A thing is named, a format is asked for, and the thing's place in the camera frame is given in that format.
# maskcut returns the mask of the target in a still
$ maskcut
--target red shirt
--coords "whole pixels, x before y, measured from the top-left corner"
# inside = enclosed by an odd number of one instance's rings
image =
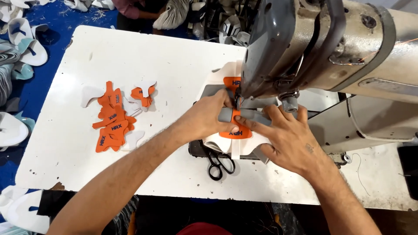
[[[198,222],[193,223],[180,232],[177,235],[232,235],[230,232],[219,227],[218,225],[211,225],[208,223]]]
[[[139,18],[139,9],[134,6],[139,2],[142,6],[145,6],[145,0],[112,0],[116,9],[124,16],[131,19]]]

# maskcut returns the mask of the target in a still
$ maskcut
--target blue floor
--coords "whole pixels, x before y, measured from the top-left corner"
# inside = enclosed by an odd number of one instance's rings
[[[25,11],[26,17],[31,26],[48,24],[48,30],[39,38],[40,43],[48,52],[48,62],[42,66],[34,66],[33,78],[23,81],[13,81],[13,92],[10,98],[20,97],[19,109],[23,116],[38,119],[39,113],[52,79],[64,55],[65,48],[70,42],[75,28],[79,25],[97,26],[103,28],[116,27],[117,10],[105,11],[105,16],[97,17],[97,8],[91,7],[88,12],[70,10],[63,2],[57,0],[44,6],[35,5]],[[151,32],[151,22],[148,22],[145,33]],[[174,30],[165,31],[164,35],[179,38],[189,38],[187,28],[183,25]],[[8,39],[7,34],[0,35],[2,39]],[[9,148],[0,152],[0,191],[9,185],[15,185],[15,175],[25,151],[28,140],[25,140],[19,147]]]

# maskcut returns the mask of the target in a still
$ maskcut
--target black scissors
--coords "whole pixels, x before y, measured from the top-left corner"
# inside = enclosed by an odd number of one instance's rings
[[[209,148],[209,147],[206,147],[206,146],[203,146],[203,150],[205,151],[205,154],[206,154],[206,156],[209,158],[209,161],[210,161],[210,163],[211,163],[211,165],[209,166],[209,170],[208,170],[208,173],[209,173],[209,176],[210,176],[210,178],[211,179],[213,179],[213,180],[215,180],[215,181],[218,181],[218,180],[220,180],[220,179],[222,179],[222,176],[223,176],[223,174],[222,174],[222,169],[221,168],[223,168],[228,174],[232,174],[232,173],[234,173],[235,172],[235,162],[234,162],[234,160],[232,160],[231,159],[231,157],[228,155],[228,154],[226,154],[226,153],[217,153],[217,152],[215,152],[215,150],[213,150],[213,149],[211,149],[211,148]],[[214,158],[216,158],[216,160],[219,162],[219,164],[215,164],[214,162],[213,162],[213,160],[212,160],[212,157],[214,157]],[[226,157],[226,158],[228,158],[231,162],[232,162],[232,171],[229,171],[223,164],[222,164],[222,162],[221,161],[219,161],[219,157]],[[212,169],[212,168],[218,168],[218,170],[219,170],[219,175],[217,176],[217,177],[214,177],[211,173],[210,173],[210,170]]]

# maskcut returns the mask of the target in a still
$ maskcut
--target person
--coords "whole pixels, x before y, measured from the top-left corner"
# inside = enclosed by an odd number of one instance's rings
[[[119,11],[116,29],[139,32],[146,25],[146,20],[156,20],[166,10],[167,0],[112,0]],[[161,31],[153,29],[153,34]]]
[[[86,184],[58,213],[47,235],[100,234],[147,177],[176,149],[214,133],[238,131],[235,124],[218,121],[223,106],[232,107],[225,89],[197,101],[176,122]],[[297,118],[284,112],[281,106],[267,106],[263,112],[270,116],[271,126],[240,116],[235,119],[270,140],[271,145],[261,145],[261,151],[274,164],[301,175],[312,185],[330,233],[381,234],[309,130],[306,108],[299,106]],[[185,227],[178,234],[230,233],[215,225],[199,223]]]

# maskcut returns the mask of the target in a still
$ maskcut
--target white table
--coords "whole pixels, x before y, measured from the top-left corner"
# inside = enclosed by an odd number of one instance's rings
[[[100,121],[97,102],[80,107],[84,85],[128,92],[141,79],[157,80],[155,104],[138,115],[136,130],[144,130],[144,142],[179,118],[195,101],[208,73],[226,62],[244,57],[245,48],[165,36],[79,26],[66,50],[35,130],[20,163],[16,184],[50,189],[61,182],[66,190],[79,191],[100,171],[126,152],[96,153]],[[302,91],[299,102],[309,110],[322,111],[338,102],[336,93]],[[378,146],[359,150],[359,158],[342,167],[353,191],[366,207],[418,209],[406,189],[396,147]],[[235,199],[263,202],[318,204],[308,182],[273,163],[239,160],[233,175],[213,181],[207,174],[209,160],[189,155],[182,146],[168,157],[137,190],[137,194]]]

